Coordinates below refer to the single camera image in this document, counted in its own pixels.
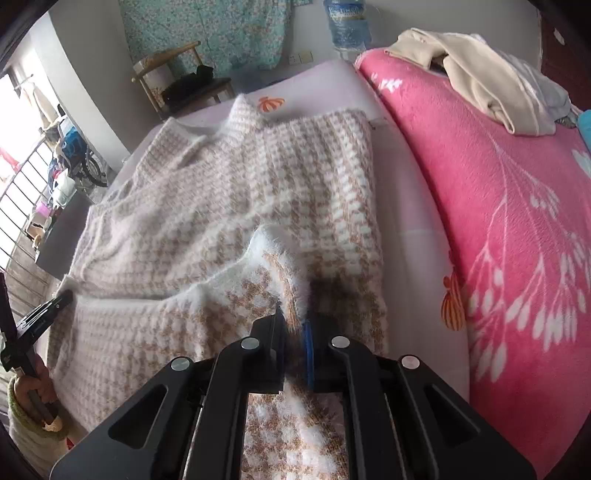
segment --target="fuzzy knit sweater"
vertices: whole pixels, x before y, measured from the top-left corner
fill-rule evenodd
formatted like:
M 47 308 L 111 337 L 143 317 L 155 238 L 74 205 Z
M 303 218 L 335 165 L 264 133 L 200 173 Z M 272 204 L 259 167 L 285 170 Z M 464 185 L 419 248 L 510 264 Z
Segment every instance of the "fuzzy knit sweater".
M 277 301 L 292 345 L 313 309 L 386 354 L 381 271 L 363 113 L 275 124 L 239 96 L 212 135 L 169 119 L 90 209 L 61 286 L 74 302 L 51 328 L 57 394 L 90 430 L 171 358 L 215 356 Z M 338 397 L 287 367 L 281 394 L 250 395 L 243 478 L 347 478 Z

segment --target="orange shell print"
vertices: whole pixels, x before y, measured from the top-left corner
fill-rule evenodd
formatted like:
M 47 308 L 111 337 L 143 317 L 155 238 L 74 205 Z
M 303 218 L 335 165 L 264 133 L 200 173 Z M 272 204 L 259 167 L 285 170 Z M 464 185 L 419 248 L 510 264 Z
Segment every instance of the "orange shell print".
M 443 285 L 447 288 L 447 293 L 441 304 L 441 319 L 447 328 L 457 332 L 466 324 L 466 313 L 460 296 L 456 267 L 453 267 L 450 277 L 443 277 Z
M 269 113 L 273 110 L 277 110 L 284 103 L 285 99 L 283 98 L 261 97 L 259 98 L 259 110 L 261 112 Z

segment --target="person's hand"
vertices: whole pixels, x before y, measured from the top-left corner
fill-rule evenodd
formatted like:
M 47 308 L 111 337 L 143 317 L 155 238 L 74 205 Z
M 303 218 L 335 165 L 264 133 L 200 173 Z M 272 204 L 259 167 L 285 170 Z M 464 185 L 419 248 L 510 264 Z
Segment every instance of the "person's hand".
M 29 390 L 37 390 L 37 394 L 43 403 L 53 403 L 57 400 L 53 382 L 49 378 L 49 370 L 39 355 L 35 355 L 35 372 L 39 378 L 23 376 L 14 382 L 14 396 L 21 408 L 35 421 L 39 421 L 40 415 L 33 407 L 29 399 Z

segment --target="person's arm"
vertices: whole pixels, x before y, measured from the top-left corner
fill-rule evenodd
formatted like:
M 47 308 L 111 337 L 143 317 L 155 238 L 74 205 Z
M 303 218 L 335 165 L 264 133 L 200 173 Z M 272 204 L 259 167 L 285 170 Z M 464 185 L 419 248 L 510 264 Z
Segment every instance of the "person's arm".
M 67 429 L 48 432 L 28 397 L 29 390 L 37 390 L 43 403 L 57 400 L 49 370 L 41 357 L 35 358 L 35 370 L 39 378 L 12 379 L 8 388 L 9 434 L 27 461 L 45 478 L 59 458 L 67 453 L 65 438 Z

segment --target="floral curtain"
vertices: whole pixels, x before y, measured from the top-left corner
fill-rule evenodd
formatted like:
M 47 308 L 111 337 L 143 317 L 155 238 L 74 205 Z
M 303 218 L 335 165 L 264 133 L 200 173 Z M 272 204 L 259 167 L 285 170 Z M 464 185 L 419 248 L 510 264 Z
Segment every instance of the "floral curtain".
M 281 58 L 295 5 L 311 0 L 119 0 L 133 62 L 200 40 L 197 48 L 216 75 L 244 65 L 271 69 Z M 180 75 L 196 68 L 191 55 L 171 65 Z

